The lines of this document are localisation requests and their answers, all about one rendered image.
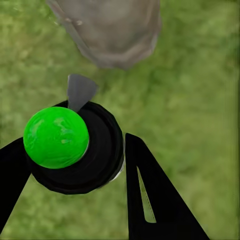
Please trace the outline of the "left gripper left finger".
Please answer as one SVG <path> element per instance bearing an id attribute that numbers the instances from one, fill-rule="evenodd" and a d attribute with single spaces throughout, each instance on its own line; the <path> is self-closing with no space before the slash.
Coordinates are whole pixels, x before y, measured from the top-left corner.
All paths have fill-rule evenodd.
<path id="1" fill-rule="evenodd" d="M 24 136 L 0 149 L 0 234 L 32 173 L 25 150 Z"/>

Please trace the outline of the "pesticide atomizer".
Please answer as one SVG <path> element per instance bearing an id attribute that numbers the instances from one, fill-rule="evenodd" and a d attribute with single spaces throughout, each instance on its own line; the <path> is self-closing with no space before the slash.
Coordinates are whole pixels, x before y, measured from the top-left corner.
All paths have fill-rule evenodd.
<path id="1" fill-rule="evenodd" d="M 90 101 L 99 85 L 68 76 L 68 100 L 37 112 L 23 134 L 36 180 L 65 195 L 87 194 L 116 179 L 125 165 L 125 140 L 115 116 Z"/>

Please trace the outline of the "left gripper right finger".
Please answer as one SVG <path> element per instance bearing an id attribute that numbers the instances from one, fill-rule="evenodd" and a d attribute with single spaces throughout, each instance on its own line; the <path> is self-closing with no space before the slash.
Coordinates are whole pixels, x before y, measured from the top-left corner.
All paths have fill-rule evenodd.
<path id="1" fill-rule="evenodd" d="M 125 134 L 129 240 L 210 240 L 145 142 Z M 137 167 L 156 223 L 145 220 Z"/>

